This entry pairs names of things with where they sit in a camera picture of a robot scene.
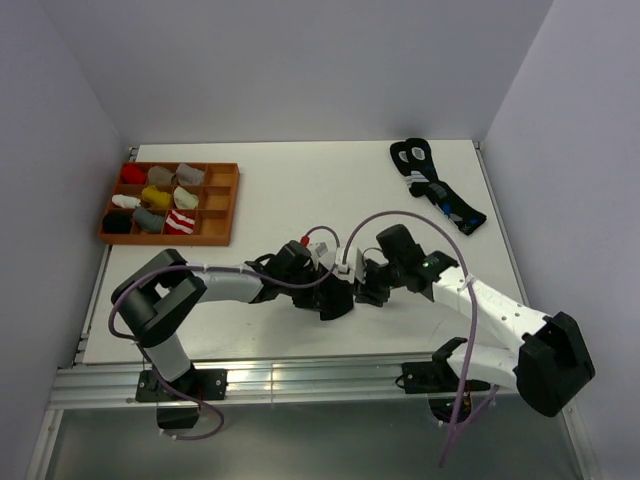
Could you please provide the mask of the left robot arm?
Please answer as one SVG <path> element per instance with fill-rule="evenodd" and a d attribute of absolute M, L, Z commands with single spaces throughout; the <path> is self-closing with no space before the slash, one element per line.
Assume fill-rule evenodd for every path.
<path fill-rule="evenodd" d="M 238 266 L 189 264 L 177 250 L 166 249 L 123 282 L 111 301 L 128 336 L 159 373 L 159 388 L 183 399 L 193 391 L 195 375 L 177 330 L 191 310 L 199 303 L 259 304 L 280 295 L 322 321 L 338 319 L 354 306 L 351 286 L 295 240 Z"/>

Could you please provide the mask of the orange compartment tray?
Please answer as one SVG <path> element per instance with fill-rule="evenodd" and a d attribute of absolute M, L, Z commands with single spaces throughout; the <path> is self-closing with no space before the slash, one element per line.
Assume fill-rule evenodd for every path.
<path fill-rule="evenodd" d="M 127 162 L 99 236 L 109 245 L 228 246 L 239 181 L 235 163 Z"/>

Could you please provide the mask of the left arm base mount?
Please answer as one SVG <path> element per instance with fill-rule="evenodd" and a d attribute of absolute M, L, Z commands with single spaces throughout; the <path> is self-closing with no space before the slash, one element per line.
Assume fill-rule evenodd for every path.
<path fill-rule="evenodd" d="M 138 378 L 135 401 L 157 404 L 156 423 L 164 431 L 182 433 L 196 426 L 208 407 L 203 403 L 222 401 L 226 396 L 225 369 L 191 367 L 180 378 L 161 380 L 154 370 L 144 370 Z"/>

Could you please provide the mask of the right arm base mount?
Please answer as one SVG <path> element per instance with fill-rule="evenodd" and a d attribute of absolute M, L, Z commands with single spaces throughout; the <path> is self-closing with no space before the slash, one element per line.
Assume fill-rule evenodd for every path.
<path fill-rule="evenodd" d="M 405 362 L 395 384 L 406 394 L 444 394 L 444 397 L 428 400 L 431 413 L 442 424 L 466 420 L 473 410 L 471 394 L 490 390 L 490 384 L 479 380 L 467 380 L 463 389 L 462 402 L 457 416 L 454 404 L 459 377 L 449 366 L 449 355 L 434 354 L 429 361 Z"/>

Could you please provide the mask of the red white striped sock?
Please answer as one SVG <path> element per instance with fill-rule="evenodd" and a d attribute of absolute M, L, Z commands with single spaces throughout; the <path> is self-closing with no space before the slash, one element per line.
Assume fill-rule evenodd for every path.
<path fill-rule="evenodd" d="M 177 210 L 171 210 L 166 219 L 164 233 L 169 235 L 191 235 L 194 233 L 196 219 Z"/>

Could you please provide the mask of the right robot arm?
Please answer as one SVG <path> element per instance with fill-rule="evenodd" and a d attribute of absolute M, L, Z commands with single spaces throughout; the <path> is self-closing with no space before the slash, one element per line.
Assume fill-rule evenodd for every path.
<path fill-rule="evenodd" d="M 474 346 L 455 337 L 426 362 L 402 366 L 408 394 L 466 392 L 491 386 L 519 393 L 536 412 L 557 415 L 595 376 L 595 367 L 574 318 L 531 309 L 470 274 L 441 251 L 424 252 L 408 229 L 387 228 L 377 236 L 384 263 L 356 252 L 348 260 L 355 270 L 355 300 L 381 307 L 394 289 L 405 288 L 474 320 L 500 347 Z"/>

